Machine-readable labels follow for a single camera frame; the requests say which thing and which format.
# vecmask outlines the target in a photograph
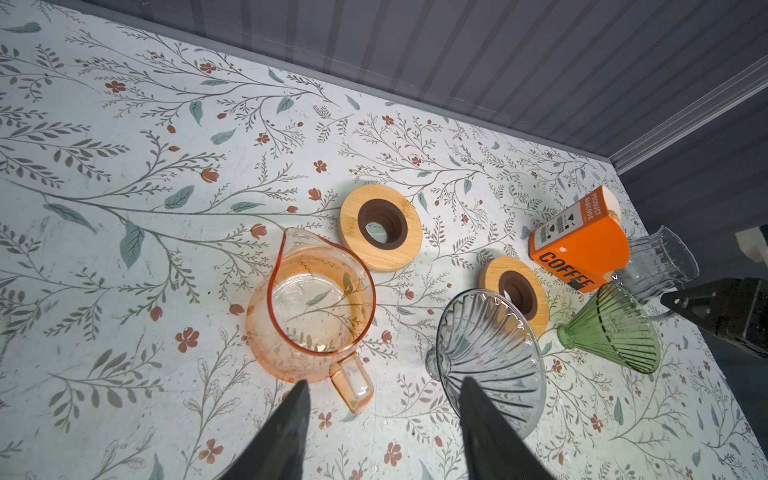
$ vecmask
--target green glass coffee dripper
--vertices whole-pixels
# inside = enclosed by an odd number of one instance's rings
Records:
[[[643,307],[624,288],[600,287],[567,325],[558,327],[567,349],[581,349],[640,373],[653,373],[661,357],[659,336]]]

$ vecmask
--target floral pattern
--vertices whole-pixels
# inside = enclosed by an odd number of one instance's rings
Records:
[[[384,184],[419,212],[422,251],[373,275],[369,408],[311,385],[305,477],[465,478],[458,418],[423,366],[445,304],[511,255],[540,276],[552,325],[570,320],[585,298],[527,239],[601,184],[627,235],[645,234],[608,164],[39,0],[3,5],[6,26],[37,27],[0,30],[0,471],[216,478],[290,389],[243,328],[283,230],[339,241],[346,195]],[[544,334],[529,448],[558,478],[767,477],[698,330],[659,330],[653,375]]]

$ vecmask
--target round hole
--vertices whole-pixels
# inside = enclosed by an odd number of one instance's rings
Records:
[[[527,278],[518,272],[504,272],[498,279],[498,291],[509,300],[512,305],[518,307],[526,320],[532,320],[536,316],[538,305],[536,293]]]
[[[387,243],[389,236],[386,234],[386,229],[379,222],[371,222],[366,225],[366,232],[373,237],[374,240],[380,243]]]
[[[368,243],[381,250],[394,250],[406,241],[408,224],[392,202],[374,198],[357,213],[357,226]]]

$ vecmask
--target orange coffee box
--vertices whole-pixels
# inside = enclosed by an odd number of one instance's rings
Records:
[[[605,186],[534,230],[528,245],[533,261],[581,293],[610,282],[629,262],[621,207]]]

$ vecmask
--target barcode label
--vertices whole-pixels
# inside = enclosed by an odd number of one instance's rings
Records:
[[[534,232],[534,248],[540,250],[583,225],[581,204],[571,205],[561,214],[536,229]]]

